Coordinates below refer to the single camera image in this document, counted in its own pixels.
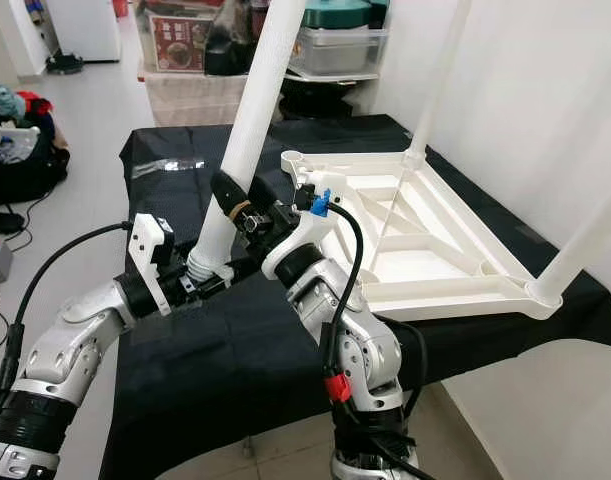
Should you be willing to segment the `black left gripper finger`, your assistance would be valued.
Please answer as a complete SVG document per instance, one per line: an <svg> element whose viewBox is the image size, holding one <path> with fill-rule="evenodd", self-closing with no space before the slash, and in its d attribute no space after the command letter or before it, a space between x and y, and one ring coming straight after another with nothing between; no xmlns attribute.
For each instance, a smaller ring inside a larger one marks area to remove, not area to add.
<svg viewBox="0 0 611 480"><path fill-rule="evenodd" d="M229 260L226 264L213 269L213 276L206 282L206 289L208 291L226 291L232 285L259 274L260 270L261 264L254 257Z"/></svg>

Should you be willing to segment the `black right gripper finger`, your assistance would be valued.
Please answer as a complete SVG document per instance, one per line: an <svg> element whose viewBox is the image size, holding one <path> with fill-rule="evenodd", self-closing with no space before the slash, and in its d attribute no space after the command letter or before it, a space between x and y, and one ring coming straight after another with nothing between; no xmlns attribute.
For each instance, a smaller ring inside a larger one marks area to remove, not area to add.
<svg viewBox="0 0 611 480"><path fill-rule="evenodd" d="M213 174L210 186L212 186L215 202L217 202L219 209L221 209L224 215L226 215L226 209L236 205L237 202L241 202L242 200L249 200L251 202L245 189L238 186L235 178L223 172L223 170L219 170L219 172ZM235 225L238 232L247 233L250 232L250 230L258 229L259 223L258 211L256 211L253 202L251 202L251 205L242 211L241 223L238 225L232 224Z"/></svg>

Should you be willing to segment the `white plastic children table top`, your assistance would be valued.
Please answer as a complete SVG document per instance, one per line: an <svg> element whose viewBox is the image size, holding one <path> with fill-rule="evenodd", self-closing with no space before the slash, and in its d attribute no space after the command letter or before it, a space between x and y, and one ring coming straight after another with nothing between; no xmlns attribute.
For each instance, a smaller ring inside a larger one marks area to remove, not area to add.
<svg viewBox="0 0 611 480"><path fill-rule="evenodd" d="M535 294L535 278L466 205L425 154L301 154L281 168L296 186L329 189L363 233L343 220L320 238L320 250L343 269L360 262L357 291L374 314L405 321L521 314L547 319L560 297Z"/></svg>

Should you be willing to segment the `clear plastic bag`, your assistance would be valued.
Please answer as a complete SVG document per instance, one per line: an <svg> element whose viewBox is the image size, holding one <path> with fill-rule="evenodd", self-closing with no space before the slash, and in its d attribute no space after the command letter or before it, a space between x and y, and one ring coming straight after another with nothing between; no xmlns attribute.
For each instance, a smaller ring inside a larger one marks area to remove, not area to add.
<svg viewBox="0 0 611 480"><path fill-rule="evenodd" d="M183 172L203 168L206 161L201 157L163 157L163 159L146 161L132 165L130 179L146 177L158 172Z"/></svg>

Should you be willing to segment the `beige cloth covered table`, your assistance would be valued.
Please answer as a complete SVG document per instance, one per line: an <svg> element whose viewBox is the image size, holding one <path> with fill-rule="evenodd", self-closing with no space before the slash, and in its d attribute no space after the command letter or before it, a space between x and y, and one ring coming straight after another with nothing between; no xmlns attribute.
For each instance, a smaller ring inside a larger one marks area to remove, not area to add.
<svg viewBox="0 0 611 480"><path fill-rule="evenodd" d="M141 69L137 81L145 86L157 127L226 125L235 122L246 76L205 76L159 73Z"/></svg>

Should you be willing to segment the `black round wok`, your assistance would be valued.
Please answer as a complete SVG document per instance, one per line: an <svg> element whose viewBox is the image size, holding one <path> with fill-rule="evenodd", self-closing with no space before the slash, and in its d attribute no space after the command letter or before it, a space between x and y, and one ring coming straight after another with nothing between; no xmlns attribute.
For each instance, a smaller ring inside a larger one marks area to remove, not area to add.
<svg viewBox="0 0 611 480"><path fill-rule="evenodd" d="M345 101L354 88L352 83L285 79L279 91L279 113L287 120L346 118L354 114L354 106Z"/></svg>

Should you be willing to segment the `shiny black bag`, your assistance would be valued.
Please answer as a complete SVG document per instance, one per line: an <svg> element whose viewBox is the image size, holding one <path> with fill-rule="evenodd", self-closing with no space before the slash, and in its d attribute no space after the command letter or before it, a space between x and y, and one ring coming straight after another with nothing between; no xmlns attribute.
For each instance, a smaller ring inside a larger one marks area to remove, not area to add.
<svg viewBox="0 0 611 480"><path fill-rule="evenodd" d="M206 76L244 76L253 63L255 38L250 0L224 0L204 44Z"/></svg>

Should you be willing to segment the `clear plastic storage container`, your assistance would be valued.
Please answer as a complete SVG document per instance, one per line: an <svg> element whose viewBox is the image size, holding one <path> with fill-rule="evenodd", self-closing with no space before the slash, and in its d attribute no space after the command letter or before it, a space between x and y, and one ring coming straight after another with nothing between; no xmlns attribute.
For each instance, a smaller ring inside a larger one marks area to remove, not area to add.
<svg viewBox="0 0 611 480"><path fill-rule="evenodd" d="M377 76L387 29L301 27L288 69L301 77Z"/></svg>

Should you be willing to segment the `black wifi router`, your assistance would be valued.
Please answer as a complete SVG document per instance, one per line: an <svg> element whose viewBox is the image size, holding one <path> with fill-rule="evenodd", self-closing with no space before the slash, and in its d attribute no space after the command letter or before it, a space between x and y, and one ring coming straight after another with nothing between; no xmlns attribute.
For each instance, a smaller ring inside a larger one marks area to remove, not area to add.
<svg viewBox="0 0 611 480"><path fill-rule="evenodd" d="M26 216L17 214L11 206L5 205L5 210L0 212L0 236L14 237L26 228Z"/></svg>

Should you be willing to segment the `green round pot lid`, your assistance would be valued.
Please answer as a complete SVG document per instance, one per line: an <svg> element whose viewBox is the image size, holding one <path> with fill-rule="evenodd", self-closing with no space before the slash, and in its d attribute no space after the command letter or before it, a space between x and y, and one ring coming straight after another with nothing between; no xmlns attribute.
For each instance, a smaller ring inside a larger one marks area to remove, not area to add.
<svg viewBox="0 0 611 480"><path fill-rule="evenodd" d="M368 0L308 0L301 27L311 29L356 29L368 26L372 4Z"/></svg>

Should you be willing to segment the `black open suitcase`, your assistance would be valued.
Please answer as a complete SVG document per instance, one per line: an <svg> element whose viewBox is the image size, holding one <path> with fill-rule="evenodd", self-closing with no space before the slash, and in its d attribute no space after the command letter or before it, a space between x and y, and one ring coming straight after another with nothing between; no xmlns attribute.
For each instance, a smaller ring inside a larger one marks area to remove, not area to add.
<svg viewBox="0 0 611 480"><path fill-rule="evenodd" d="M0 205L37 200L52 192L68 175L69 151L58 146L52 114L26 113L26 122L40 129L37 147L29 159L0 164Z"/></svg>

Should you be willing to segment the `black fan base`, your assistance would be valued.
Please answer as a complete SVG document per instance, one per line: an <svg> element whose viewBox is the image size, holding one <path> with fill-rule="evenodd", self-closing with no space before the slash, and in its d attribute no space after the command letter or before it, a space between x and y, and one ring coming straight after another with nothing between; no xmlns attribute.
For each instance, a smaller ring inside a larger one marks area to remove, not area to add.
<svg viewBox="0 0 611 480"><path fill-rule="evenodd" d="M80 56L55 52L45 60L46 74L49 76L72 76L84 69L85 61Z"/></svg>

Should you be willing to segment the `white plastic bag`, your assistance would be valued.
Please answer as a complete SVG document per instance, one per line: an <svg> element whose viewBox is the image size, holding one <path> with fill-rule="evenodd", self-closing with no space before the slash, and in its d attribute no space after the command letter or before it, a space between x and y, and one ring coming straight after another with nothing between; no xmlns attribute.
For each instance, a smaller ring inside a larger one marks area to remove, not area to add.
<svg viewBox="0 0 611 480"><path fill-rule="evenodd" d="M29 159L40 138L39 127L14 128L0 125L0 164L22 163Z"/></svg>

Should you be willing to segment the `white cabinet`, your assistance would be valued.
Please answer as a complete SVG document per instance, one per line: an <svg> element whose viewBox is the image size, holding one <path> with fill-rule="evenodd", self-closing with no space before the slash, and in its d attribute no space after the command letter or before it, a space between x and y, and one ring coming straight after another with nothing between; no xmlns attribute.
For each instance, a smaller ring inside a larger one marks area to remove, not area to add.
<svg viewBox="0 0 611 480"><path fill-rule="evenodd" d="M61 51L86 61L110 63L122 58L113 0L44 0Z"/></svg>

